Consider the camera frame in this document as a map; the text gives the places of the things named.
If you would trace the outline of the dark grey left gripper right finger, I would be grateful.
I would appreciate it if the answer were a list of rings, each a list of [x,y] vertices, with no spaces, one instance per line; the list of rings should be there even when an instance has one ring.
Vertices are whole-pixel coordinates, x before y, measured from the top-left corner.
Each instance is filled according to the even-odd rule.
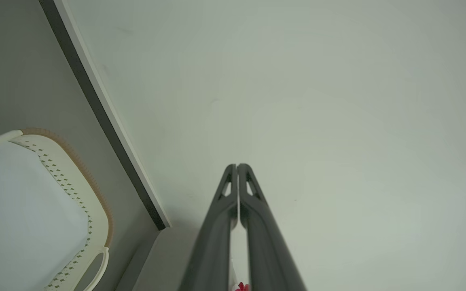
[[[239,165],[240,217],[248,237],[251,291],[307,291],[249,164]]]

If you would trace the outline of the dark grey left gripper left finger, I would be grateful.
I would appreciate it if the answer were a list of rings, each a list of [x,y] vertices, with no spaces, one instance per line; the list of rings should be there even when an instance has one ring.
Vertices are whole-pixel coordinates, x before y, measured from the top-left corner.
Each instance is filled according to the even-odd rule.
[[[230,291],[231,231],[237,221],[238,173],[230,164],[201,225],[179,291]]]

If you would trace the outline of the red jersey with large number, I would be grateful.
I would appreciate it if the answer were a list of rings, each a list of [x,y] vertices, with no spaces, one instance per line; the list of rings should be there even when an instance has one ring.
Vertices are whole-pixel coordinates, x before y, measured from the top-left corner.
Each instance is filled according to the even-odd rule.
[[[232,261],[229,263],[229,291],[250,291],[250,284],[245,284],[237,279]]]

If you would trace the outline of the white plastic laundry basket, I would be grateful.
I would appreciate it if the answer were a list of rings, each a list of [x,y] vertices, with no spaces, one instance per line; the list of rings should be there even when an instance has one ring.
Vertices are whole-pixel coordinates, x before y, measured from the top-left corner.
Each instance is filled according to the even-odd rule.
[[[33,151],[65,193],[86,213],[85,245],[43,291],[93,291],[106,271],[113,221],[109,206],[88,169],[72,148],[44,129],[9,131],[0,144],[11,142]]]

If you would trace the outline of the white and black baseboard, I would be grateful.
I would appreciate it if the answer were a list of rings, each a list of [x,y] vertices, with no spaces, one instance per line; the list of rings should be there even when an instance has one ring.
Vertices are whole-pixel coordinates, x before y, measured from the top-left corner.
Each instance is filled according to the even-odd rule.
[[[38,0],[48,23],[100,127],[159,230],[172,224],[111,102],[76,24],[68,0]]]

